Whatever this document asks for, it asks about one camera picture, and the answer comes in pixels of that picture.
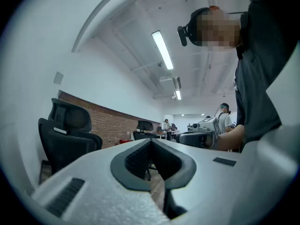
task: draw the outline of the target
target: brick wall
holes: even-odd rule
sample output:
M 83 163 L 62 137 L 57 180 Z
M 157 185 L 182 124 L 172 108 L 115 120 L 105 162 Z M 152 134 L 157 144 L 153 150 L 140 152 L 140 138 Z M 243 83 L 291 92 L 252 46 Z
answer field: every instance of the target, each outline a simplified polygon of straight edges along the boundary
M 112 147 L 120 139 L 125 139 L 127 132 L 131 134 L 136 131 L 138 120 L 145 120 L 87 102 L 65 92 L 61 92 L 59 99 L 83 107 L 89 112 L 92 121 L 91 133 L 102 138 L 102 149 Z M 156 131 L 159 123 L 151 122 L 153 131 Z

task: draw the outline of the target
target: chair headrest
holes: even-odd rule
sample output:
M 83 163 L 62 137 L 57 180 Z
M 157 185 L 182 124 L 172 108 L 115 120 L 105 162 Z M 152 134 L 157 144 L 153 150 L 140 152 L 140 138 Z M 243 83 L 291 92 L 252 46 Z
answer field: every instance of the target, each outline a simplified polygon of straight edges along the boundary
M 143 121 L 143 120 L 138 120 L 137 122 L 138 122 L 138 124 L 137 124 L 136 129 L 145 130 L 145 131 L 152 131 L 153 130 L 152 122 Z
M 52 98 L 52 110 L 48 120 L 63 130 L 89 132 L 92 129 L 90 114 L 84 108 Z

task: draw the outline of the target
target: black shirt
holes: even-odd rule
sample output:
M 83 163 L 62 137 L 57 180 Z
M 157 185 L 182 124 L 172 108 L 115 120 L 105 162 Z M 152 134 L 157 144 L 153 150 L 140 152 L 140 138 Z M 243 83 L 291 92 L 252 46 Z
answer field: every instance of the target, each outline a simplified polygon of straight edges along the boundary
M 298 39 L 292 28 L 287 30 L 290 21 L 278 15 L 270 0 L 256 0 L 240 18 L 237 125 L 245 126 L 246 142 L 260 139 L 281 124 L 266 89 L 285 66 Z

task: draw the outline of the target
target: mesh chair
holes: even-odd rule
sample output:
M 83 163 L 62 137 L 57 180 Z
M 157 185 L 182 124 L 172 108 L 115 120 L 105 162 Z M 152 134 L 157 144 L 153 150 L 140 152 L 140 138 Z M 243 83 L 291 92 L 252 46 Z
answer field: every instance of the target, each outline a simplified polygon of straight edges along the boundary
M 158 136 L 155 134 L 144 132 L 144 131 L 152 131 L 153 130 L 153 124 L 149 121 L 139 120 L 137 123 L 136 129 L 139 129 L 140 132 L 133 131 L 133 137 L 135 140 L 140 140 L 140 139 L 144 139 L 144 138 L 158 138 Z M 149 169 L 157 170 L 156 168 L 151 166 L 152 164 L 153 164 L 153 162 L 152 162 L 152 160 L 150 160 L 149 166 L 147 167 L 147 173 L 149 176 L 148 181 L 151 180 L 151 175 L 150 175 Z
M 82 155 L 102 147 L 102 139 L 89 133 L 89 113 L 81 107 L 55 98 L 52 98 L 48 120 L 38 120 L 38 131 L 52 174 Z

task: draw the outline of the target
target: linear light fixture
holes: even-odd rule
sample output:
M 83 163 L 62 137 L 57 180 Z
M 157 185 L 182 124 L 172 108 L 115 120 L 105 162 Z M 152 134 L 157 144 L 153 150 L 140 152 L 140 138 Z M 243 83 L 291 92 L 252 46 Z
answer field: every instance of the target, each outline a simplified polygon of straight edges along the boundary
M 161 56 L 164 59 L 165 65 L 168 70 L 173 69 L 173 64 L 170 58 L 170 54 L 168 52 L 168 49 L 165 45 L 165 41 L 163 39 L 163 36 L 161 36 L 160 31 L 156 31 L 152 33 L 152 37 L 160 51 Z
M 176 91 L 176 95 L 177 95 L 177 99 L 178 99 L 178 100 L 181 100 L 180 91 Z

